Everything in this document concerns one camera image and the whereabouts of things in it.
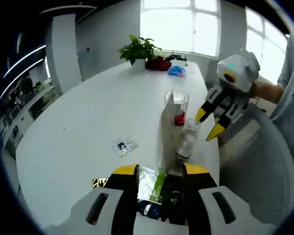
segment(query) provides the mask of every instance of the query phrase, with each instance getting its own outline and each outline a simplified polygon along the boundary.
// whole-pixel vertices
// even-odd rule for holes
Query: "white chair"
[[[221,165],[220,186],[245,200],[262,223],[279,225],[294,208],[294,162],[277,127],[257,106],[249,104],[220,140],[226,144],[253,119],[260,128]]]

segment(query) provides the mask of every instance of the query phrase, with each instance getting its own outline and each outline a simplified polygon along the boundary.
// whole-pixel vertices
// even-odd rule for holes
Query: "blue object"
[[[168,75],[184,77],[186,75],[186,70],[180,66],[173,66],[168,69]]]

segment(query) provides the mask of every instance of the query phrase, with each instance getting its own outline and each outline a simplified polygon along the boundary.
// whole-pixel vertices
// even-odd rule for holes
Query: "window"
[[[218,0],[142,0],[141,37],[163,50],[217,56]]]
[[[250,9],[246,9],[246,20],[246,50],[255,54],[260,65],[259,74],[276,84],[283,67],[287,38]]]

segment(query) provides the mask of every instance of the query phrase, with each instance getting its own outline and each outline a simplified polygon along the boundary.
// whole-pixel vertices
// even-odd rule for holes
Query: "potted plant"
[[[151,38],[141,38],[134,35],[129,35],[131,43],[125,45],[118,52],[121,54],[120,59],[125,59],[130,61],[134,70],[144,70],[146,59],[152,60],[155,58],[155,49],[161,50],[161,48],[156,47],[151,43],[153,41]]]

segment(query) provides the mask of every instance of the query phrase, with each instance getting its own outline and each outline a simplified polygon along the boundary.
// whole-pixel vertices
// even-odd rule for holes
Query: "plant pot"
[[[135,60],[135,63],[132,65],[132,70],[135,72],[142,72],[145,70],[146,59]]]

